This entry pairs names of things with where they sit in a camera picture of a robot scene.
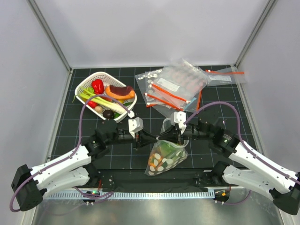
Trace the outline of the white perforated plastic basket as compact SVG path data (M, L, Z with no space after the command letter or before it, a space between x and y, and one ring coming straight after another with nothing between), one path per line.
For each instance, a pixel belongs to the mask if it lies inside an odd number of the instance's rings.
M125 85L124 83L122 83L121 81L119 81L118 79L112 77L111 75L109 75L106 72L95 72L93 74L91 74L90 76L88 76L87 78L85 78L79 85L77 85L77 87L75 88L75 94L77 94L79 92L79 87L82 86L83 88L88 88L91 87L91 83L92 81L96 80L96 79L101 79L104 83L105 88L109 85L113 85L116 87L125 87L127 85ZM81 103L85 104L85 100L80 99L79 97L76 97ZM128 110L130 112L124 112L123 114L119 114L117 112L115 113L115 117L114 120L119 123L121 122L125 117L127 117L128 115L131 115L133 113L133 108L135 106L137 102L137 94L135 94L135 97L129 100L124 100L123 105L126 106L128 108ZM90 109L93 113L95 113L98 117L100 117L101 119L106 119L103 117L103 113L99 114L97 113L93 108L89 107L87 105L87 108Z

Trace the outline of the orange red tomato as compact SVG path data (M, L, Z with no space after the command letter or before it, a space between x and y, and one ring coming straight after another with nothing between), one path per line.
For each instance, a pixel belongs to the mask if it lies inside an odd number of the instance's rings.
M148 160L148 166L153 166L154 168L162 165L162 159L163 157L158 153L150 154L149 160Z

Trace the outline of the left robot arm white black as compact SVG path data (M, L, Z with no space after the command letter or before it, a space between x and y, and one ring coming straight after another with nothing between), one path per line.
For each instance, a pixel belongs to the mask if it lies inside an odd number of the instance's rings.
M114 120L105 120L92 136L64 155L32 168L26 164L18 167L9 208L12 212L28 211L55 192L85 185L93 188L99 183L99 174L92 163L104 156L109 146L133 143L139 148L157 140L144 129L140 118L128 120L125 129Z

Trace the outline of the green lettuce head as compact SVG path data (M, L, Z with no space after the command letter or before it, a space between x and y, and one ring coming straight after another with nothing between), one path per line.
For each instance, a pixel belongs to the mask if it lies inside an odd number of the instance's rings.
M184 149L183 145L178 145L167 141L161 141L159 146L160 146L161 156L163 157L169 157Z

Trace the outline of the clear dotted zip bag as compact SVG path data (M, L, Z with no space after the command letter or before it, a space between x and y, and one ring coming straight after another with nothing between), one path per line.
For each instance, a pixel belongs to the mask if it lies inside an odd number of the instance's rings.
M161 140L157 140L156 143L154 143L152 150L150 152L150 154L153 153L158 153L161 155L160 153L160 144ZM153 166L148 166L146 167L145 170L145 175L153 177L156 175L159 175L161 173L164 173L166 171L169 171L171 169L173 169L174 167L176 167L178 164L180 164L182 161L184 161L185 159L187 159L188 157L188 152L186 151L185 147L189 144L189 140L185 140L184 141L184 149L179 151L178 153L175 153L169 157L163 157L162 159L162 165L154 168Z

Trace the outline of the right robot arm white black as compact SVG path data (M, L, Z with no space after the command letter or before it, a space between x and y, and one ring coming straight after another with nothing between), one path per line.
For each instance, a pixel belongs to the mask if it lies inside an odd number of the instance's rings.
M207 140L217 154L235 161L248 170L241 170L219 161L211 172L200 178L202 184L237 185L270 199L280 210L297 215L300 209L300 174L288 170L253 149L239 137L210 123L188 124L185 131L171 126L157 139L182 144L184 140Z

